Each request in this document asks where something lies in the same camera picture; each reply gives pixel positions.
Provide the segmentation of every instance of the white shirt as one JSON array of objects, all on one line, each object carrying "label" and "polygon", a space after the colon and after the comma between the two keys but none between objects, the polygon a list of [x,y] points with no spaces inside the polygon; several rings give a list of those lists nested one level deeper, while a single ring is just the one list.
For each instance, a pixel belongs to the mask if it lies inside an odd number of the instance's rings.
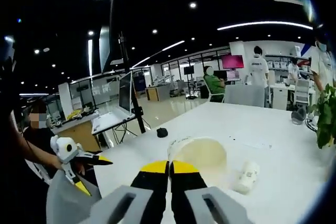
[{"label": "white shirt", "polygon": [[[327,52],[322,52],[317,46],[312,48],[310,51],[311,56],[311,66],[310,70],[315,72],[320,79],[320,82],[323,88],[326,87],[327,84],[333,86],[333,69],[331,64],[331,56]],[[319,97],[319,90],[315,85],[316,89],[316,97]]]},{"label": "white shirt", "polygon": [[297,79],[299,79],[301,77],[299,67],[297,65],[294,65],[293,63],[290,63],[288,65],[287,84],[290,84],[291,81],[294,81],[291,74],[294,75],[295,77],[297,77]]},{"label": "white shirt", "polygon": [[266,88],[268,85],[265,74],[269,72],[267,61],[260,55],[254,55],[249,67],[252,77],[252,85],[263,86]]}]

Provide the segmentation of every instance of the red monitor screen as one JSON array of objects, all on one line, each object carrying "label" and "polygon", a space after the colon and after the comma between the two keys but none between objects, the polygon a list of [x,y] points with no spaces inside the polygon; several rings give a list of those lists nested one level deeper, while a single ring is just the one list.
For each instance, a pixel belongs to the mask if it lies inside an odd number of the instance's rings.
[{"label": "red monitor screen", "polygon": [[243,57],[241,55],[223,55],[222,64],[224,69],[244,67]]}]

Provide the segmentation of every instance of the computer mouse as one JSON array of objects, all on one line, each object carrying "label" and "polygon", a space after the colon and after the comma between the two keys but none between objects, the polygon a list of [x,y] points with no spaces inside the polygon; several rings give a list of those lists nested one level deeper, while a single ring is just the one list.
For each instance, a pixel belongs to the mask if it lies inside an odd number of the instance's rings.
[{"label": "computer mouse", "polygon": [[167,131],[167,129],[165,129],[165,128],[158,128],[158,129],[156,130],[156,132],[157,132],[157,136],[158,136],[159,138],[163,138],[163,137],[168,136],[168,131]]}]

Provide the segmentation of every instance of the laptop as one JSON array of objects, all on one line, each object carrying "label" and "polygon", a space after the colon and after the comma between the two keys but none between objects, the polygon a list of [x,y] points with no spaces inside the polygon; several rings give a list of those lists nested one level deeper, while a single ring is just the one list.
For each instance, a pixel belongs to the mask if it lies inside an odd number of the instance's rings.
[{"label": "laptop", "polygon": [[127,73],[119,80],[119,101],[118,105],[104,115],[92,121],[92,134],[96,135],[111,129],[124,121],[135,117],[132,111],[132,72]]}]

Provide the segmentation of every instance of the black shirt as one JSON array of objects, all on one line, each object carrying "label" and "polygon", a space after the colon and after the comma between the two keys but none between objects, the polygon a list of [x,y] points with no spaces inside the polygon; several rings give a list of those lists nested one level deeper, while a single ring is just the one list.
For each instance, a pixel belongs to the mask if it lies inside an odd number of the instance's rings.
[{"label": "black shirt", "polygon": [[[49,128],[35,129],[31,126],[29,126],[23,133],[23,137],[27,141],[39,147],[41,150],[55,155],[55,152],[50,147],[50,139],[52,136],[55,135]],[[50,178],[53,178],[57,169],[48,166],[44,166],[44,168],[47,170]]]}]

